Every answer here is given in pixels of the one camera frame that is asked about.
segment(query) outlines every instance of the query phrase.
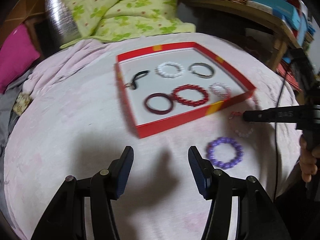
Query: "green floral blanket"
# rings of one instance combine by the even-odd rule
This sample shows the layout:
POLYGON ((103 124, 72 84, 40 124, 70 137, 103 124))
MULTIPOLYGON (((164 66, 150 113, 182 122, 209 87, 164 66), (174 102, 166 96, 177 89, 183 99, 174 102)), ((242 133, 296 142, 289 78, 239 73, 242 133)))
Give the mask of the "green floral blanket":
MULTIPOLYGON (((64 0, 82 36, 103 42, 194 32, 176 18, 176 0, 64 0)), ((73 45, 78 40, 62 46, 73 45)))

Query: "human hand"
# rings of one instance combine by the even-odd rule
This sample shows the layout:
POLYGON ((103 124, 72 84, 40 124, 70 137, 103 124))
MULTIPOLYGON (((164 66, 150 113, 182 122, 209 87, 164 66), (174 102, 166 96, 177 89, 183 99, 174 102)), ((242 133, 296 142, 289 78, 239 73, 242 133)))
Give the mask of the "human hand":
POLYGON ((300 168, 302 171, 302 179, 304 182, 311 181, 311 175, 315 175, 318 171, 316 166, 317 159, 320 158, 320 145, 313 149, 312 152, 307 150, 307 142, 301 135, 299 144, 300 149, 300 168))

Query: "blue box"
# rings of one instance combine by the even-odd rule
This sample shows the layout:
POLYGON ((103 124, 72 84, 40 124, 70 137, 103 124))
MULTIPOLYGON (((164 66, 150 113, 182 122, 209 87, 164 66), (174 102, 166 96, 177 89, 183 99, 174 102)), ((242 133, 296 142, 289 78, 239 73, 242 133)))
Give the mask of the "blue box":
POLYGON ((278 11, 277 9, 273 9, 272 14, 280 18, 288 26, 290 30, 292 29, 287 17, 284 16, 280 11, 278 11))
POLYGON ((297 9, 290 3, 284 0, 252 0, 264 5, 270 6, 273 9, 281 12, 289 21, 292 28, 299 30, 300 28, 300 16, 297 9))
POLYGON ((307 22, 305 15, 302 14, 300 29, 299 29, 299 33, 297 36, 297 42, 300 46, 302 46, 302 44, 304 42, 304 38, 306 36, 307 29, 308 29, 308 22, 307 22))

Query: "black hair tie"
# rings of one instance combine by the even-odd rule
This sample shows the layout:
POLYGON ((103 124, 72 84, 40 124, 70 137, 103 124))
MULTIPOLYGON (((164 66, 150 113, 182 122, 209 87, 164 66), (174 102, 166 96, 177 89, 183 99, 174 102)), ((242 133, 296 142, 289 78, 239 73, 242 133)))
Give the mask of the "black hair tie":
POLYGON ((152 95, 149 95, 145 100, 144 100, 144 106, 146 109, 148 109, 149 112, 153 113, 153 114, 167 114, 170 113, 173 109, 173 100, 172 97, 170 95, 164 94, 164 93, 155 93, 152 95), (169 100, 170 103, 170 107, 167 110, 157 110, 157 109, 153 109, 148 105, 148 101, 151 98, 155 98, 155 97, 163 97, 169 100))
POLYGON ((146 75, 148 75, 149 72, 150 72, 149 70, 144 70, 144 71, 138 72, 137 74, 135 74, 135 75, 133 76, 132 80, 125 85, 125 87, 131 87, 131 86, 132 86, 132 87, 133 87, 133 90, 136 90, 136 89, 138 88, 138 85, 137 85, 137 83, 136 83, 136 80, 139 79, 139 78, 142 78, 142 77, 144 77, 144 76, 146 76, 146 75))

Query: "yellow stripe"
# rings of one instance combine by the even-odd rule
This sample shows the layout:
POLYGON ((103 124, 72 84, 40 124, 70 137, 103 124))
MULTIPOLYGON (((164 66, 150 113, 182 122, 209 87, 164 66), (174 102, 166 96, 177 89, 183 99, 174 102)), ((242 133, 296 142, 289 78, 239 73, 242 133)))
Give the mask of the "yellow stripe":
POLYGON ((216 57, 216 61, 218 61, 220 64, 224 62, 223 58, 220 58, 219 56, 216 57))
POLYGON ((213 114, 220 110, 222 106, 223 101, 218 101, 210 105, 205 115, 213 114))
POLYGON ((162 50, 162 45, 156 45, 152 47, 153 51, 160 51, 162 50))

